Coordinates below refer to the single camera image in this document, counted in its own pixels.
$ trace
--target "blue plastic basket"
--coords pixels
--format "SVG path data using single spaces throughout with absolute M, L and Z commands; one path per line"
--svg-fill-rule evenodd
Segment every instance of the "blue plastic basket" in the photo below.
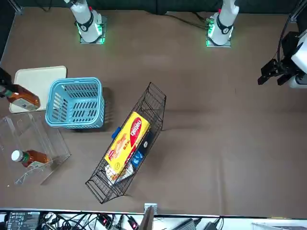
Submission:
M 99 128 L 105 101 L 97 78 L 59 79 L 52 83 L 45 119 L 51 127 Z

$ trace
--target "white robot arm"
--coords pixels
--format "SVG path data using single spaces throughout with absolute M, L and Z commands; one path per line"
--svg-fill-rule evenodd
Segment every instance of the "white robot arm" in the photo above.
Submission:
M 239 13 L 239 7 L 235 5 L 235 1 L 223 0 L 221 12 L 217 12 L 211 17 L 214 20 L 214 25 L 209 31 L 208 37 L 215 45 L 222 46 L 231 37 L 233 25 Z
M 79 34 L 87 43 L 94 43 L 102 36 L 102 16 L 90 10 L 86 0 L 64 0 L 70 7 L 79 29 Z
M 307 30 L 304 33 L 289 32 L 283 39 L 284 58 L 278 62 L 270 60 L 261 68 L 258 85 L 271 77 L 279 77 L 278 85 L 289 81 L 291 88 L 307 88 Z

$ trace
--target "yellow package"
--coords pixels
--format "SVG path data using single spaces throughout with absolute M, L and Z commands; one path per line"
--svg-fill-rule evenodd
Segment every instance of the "yellow package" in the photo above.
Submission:
M 149 122 L 138 113 L 132 112 L 105 156 L 116 173 L 123 170 L 148 129 Z

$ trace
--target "sauce bottle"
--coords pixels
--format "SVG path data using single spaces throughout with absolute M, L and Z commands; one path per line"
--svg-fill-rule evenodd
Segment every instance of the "sauce bottle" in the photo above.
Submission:
M 21 164 L 26 168 L 39 167 L 49 162 L 46 154 L 32 149 L 25 152 L 15 150 L 12 153 L 12 160 L 15 162 L 21 162 Z
M 6 96 L 10 103 L 29 111 L 34 111 L 40 107 L 38 96 L 20 85 L 0 85 L 0 94 Z

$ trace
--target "white bottle cap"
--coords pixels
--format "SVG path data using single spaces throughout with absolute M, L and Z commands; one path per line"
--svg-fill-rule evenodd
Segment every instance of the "white bottle cap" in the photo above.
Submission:
M 23 157 L 24 157 L 24 153 L 20 150 L 15 150 L 12 153 L 12 160 L 13 161 L 21 161 Z

